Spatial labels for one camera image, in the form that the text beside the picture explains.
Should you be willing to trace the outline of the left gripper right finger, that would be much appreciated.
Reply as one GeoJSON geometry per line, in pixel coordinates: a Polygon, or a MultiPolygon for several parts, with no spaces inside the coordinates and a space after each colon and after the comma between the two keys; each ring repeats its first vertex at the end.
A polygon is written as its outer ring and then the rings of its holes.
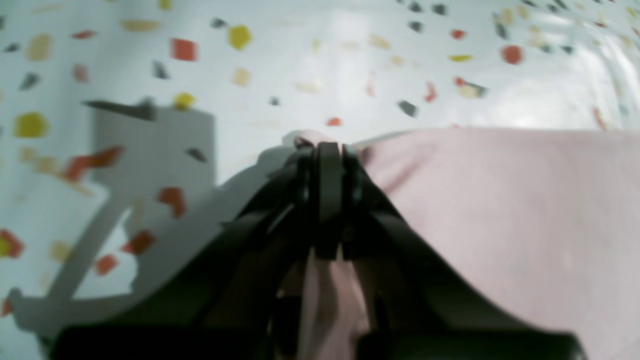
{"type": "Polygon", "coordinates": [[[412,230],[343,146],[346,234],[371,329],[357,360],[583,360],[576,336],[527,324],[480,294],[412,230]]]}

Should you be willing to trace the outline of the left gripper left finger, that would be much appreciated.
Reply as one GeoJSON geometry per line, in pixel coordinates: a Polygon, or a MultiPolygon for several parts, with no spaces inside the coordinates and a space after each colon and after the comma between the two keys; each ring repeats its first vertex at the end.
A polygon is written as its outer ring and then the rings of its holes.
{"type": "Polygon", "coordinates": [[[277,292],[341,212],[341,147],[303,145],[176,275],[110,319],[69,326],[53,360],[276,360],[302,299],[277,292]]]}

